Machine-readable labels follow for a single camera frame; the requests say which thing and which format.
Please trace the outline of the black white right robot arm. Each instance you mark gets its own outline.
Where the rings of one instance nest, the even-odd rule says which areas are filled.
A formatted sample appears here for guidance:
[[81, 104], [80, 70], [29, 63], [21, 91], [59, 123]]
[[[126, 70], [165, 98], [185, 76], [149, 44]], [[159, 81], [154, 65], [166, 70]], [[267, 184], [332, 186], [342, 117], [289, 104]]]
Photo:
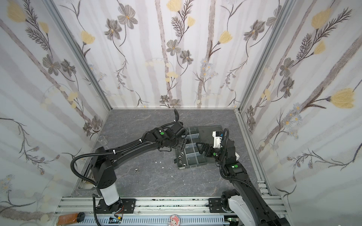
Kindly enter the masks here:
[[212, 144], [196, 144], [201, 155], [215, 159], [221, 177], [235, 187], [223, 192], [223, 210], [235, 213], [240, 226], [289, 226], [288, 220], [280, 218], [251, 183], [247, 170], [237, 160], [234, 141], [229, 139], [229, 134], [226, 128], [215, 132]]

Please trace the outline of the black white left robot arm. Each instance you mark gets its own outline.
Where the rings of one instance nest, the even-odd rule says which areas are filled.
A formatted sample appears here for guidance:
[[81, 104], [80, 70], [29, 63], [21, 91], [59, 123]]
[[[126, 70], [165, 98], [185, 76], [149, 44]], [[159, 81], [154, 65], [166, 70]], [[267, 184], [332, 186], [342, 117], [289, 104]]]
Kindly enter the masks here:
[[[143, 135], [128, 144], [106, 150], [98, 148], [94, 153], [81, 154], [74, 157], [70, 163], [70, 169], [81, 180], [91, 183], [98, 192], [100, 201], [93, 205], [93, 213], [120, 213], [124, 211], [124, 204], [117, 190], [117, 176], [115, 169], [127, 161], [149, 151], [171, 152], [184, 147], [183, 136], [186, 132], [176, 109], [173, 110], [175, 120], [173, 122], [146, 131]], [[91, 157], [90, 170], [93, 179], [80, 174], [75, 163]]]

